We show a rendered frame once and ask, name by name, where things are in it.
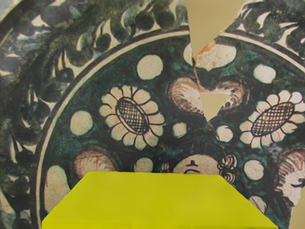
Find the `ornate floral painted plate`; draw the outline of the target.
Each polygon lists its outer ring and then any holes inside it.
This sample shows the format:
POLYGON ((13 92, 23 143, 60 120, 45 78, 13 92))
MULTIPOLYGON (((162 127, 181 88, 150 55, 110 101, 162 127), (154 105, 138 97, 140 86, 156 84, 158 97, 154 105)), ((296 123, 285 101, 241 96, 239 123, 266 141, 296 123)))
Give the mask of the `ornate floral painted plate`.
POLYGON ((279 229, 305 189, 305 0, 245 0, 194 55, 184 0, 0 15, 0 229, 90 171, 222 176, 279 229))

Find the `yellow block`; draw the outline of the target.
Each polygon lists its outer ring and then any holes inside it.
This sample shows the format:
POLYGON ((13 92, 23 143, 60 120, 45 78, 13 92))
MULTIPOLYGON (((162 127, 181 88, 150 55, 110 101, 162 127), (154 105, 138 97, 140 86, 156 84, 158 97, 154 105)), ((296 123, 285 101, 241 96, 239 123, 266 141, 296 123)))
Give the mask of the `yellow block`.
POLYGON ((278 229, 219 175, 89 172, 41 229, 278 229))

